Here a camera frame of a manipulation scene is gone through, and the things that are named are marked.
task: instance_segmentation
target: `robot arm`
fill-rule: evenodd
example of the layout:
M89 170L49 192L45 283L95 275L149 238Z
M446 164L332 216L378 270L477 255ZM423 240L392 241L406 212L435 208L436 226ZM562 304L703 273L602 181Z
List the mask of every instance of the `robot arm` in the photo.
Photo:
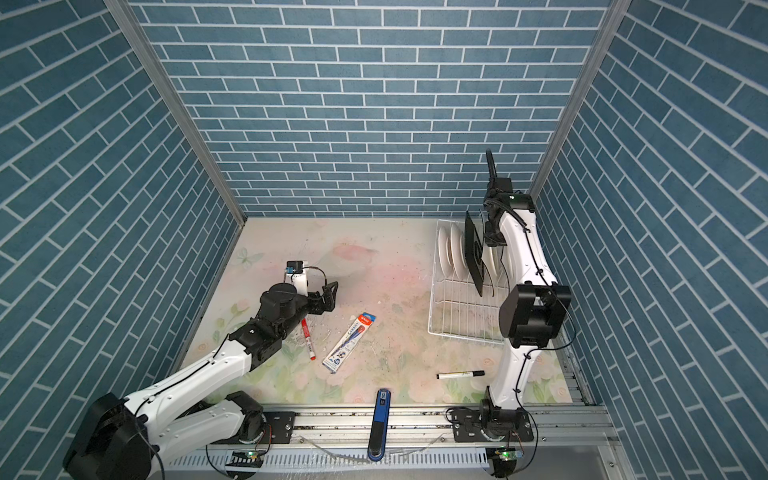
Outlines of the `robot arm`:
M547 265L531 196L515 193L510 179L497 176L491 151L485 156L490 175L483 202L488 212L485 242L505 247L502 262L511 290L498 312L499 329L508 341L483 408L514 411L522 407L519 399L540 349L560 332L571 290L558 284Z
M263 409L235 392L202 412L181 416L214 390L266 362L307 314L336 307L337 282L308 293L300 261L288 262L286 282L262 293L258 313L219 348L146 389L123 399L112 393L94 401L75 435L64 468L75 480L135 480L191 450L238 435L263 435Z

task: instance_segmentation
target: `wire dish rack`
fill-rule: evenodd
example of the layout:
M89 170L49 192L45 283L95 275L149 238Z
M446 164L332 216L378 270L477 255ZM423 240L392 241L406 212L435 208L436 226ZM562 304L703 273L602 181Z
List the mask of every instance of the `wire dish rack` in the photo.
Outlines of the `wire dish rack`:
M440 267L438 235L440 227L451 231L454 223L464 231L464 222L438 220L435 231L435 261L432 265L432 295L429 303L429 332L433 335L474 340L485 343L503 343L498 329L498 308L509 294L507 277L502 270L500 285L492 284L486 273L483 294L478 295L472 278L460 279L456 272L446 278Z

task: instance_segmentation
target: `cable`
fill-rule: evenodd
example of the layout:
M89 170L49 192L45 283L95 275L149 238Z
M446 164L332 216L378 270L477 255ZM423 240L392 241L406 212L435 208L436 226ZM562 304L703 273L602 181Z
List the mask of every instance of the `cable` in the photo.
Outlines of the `cable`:
M326 281L326 285L328 285L328 277L326 276L326 273L323 272L322 268L320 268L319 266L307 266L307 265L305 265L304 268L311 268L313 270L320 270L320 273L323 274L323 279L325 279L325 281Z
M445 416L445 420L448 421L451 425L457 425L460 423L459 420L451 420L448 418L448 414L450 412L454 412L455 410L460 410L462 412L477 412L477 410L470 409L469 407L462 407L462 406L456 406L456 407L448 407L445 409L445 412L443 412L443 415Z
M224 467L224 471L222 472L221 470L219 470L219 468L218 468L218 467L216 467L216 466L214 465L214 463L213 463L213 462L210 460L210 456L208 455L208 445L205 445L205 458L208 460L208 465L210 465L210 467L211 467L213 470L216 470L216 471L217 471L217 472L219 472L221 475L224 475L224 476L225 476L225 477L227 477L227 478L237 478L237 475L235 475L234 477L230 477L230 474L229 474L229 473L227 473L227 468L226 468L226 466Z
M507 294L512 292L512 288L509 287L509 273L507 273L507 266L504 265L504 246L502 245L502 268L504 269L504 275L507 277Z
M270 442L266 445L266 450L261 455L264 456L267 453L269 453L271 448L272 448L272 424L270 423Z
M139 409L140 409L142 406L144 406L144 403L147 403L147 401L149 401L149 399L146 399L146 400L144 400L144 401L143 401L141 404L139 404L139 408L138 408L138 409L136 409L136 412L138 412L138 411L139 411ZM137 417L137 416L134 416L134 422L135 422L135 424L136 424L136 430L138 430L138 431L139 431L139 436L141 437L141 439L142 439L142 440L144 440L144 443L146 443L146 444L147 444L147 447L149 447L150 456L151 456L151 454L153 454L153 453L154 453L154 456L155 456L155 457L157 457L157 463L159 463L159 464L160 464L160 474L161 474L161 478L162 478L163 480L165 480L165 465L163 465L163 459L162 459L162 458L160 458L160 453L159 453L159 452L155 452L155 450L154 450L154 447L152 446L152 444L151 444L151 443L149 443L149 440L147 440L147 439L144 437L144 435L142 435L142 434L141 434L141 426L139 425L139 421L138 421L138 417Z
M391 458L391 457L396 456L396 455L411 455L413 453L422 452L422 451L428 449L429 447L431 447L432 445L434 445L435 443L437 443L437 441L440 440L442 438L442 436L443 436L443 434L441 433L438 437L433 439L430 443L428 443L428 444L426 444L423 447L420 447L418 449L413 449L413 450L400 449L399 451L395 450L394 452L392 452L390 450L389 454L387 455L387 457ZM325 448L321 447L320 445L317 445L315 442L313 442L310 439L307 439L307 438L304 438L304 437L301 437L301 436L299 438L302 439L304 442L309 443L311 446L315 447L316 449L319 449L321 452L325 453L329 457L341 458L343 460L349 460L350 462L357 462L357 463L373 463L368 458L359 458L359 457L352 457L351 455L340 455L338 453L333 453L330 450L325 449Z

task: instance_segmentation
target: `brick pattern wall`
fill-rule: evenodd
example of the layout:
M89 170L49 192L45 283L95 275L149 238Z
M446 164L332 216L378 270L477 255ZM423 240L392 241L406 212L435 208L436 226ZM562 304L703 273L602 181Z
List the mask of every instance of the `brick pattern wall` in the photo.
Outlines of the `brick pattern wall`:
M527 189L608 0L131 2L250 216L463 214Z
M0 165L0 478L57 478L92 399L168 374L235 225L100 0L0 2Z
M768 4L634 0L541 196L638 478L768 478Z

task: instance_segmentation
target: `floral table surface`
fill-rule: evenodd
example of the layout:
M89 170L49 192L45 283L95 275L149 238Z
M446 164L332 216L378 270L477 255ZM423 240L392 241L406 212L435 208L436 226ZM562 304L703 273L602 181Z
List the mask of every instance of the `floral table surface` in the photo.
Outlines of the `floral table surface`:
M427 331L436 221L427 219L249 219L183 365L216 349L255 316L261 293L282 280L287 260L304 260L339 282L336 309L309 316L317 360L301 329L263 366L209 397L244 390L262 403L373 403L389 388L394 402L474 403L493 379L498 345ZM310 290L322 275L309 270ZM376 322L331 374L322 360L362 312ZM437 380L437 372L483 369L484 377ZM528 380L526 403L571 402L557 356L542 352Z

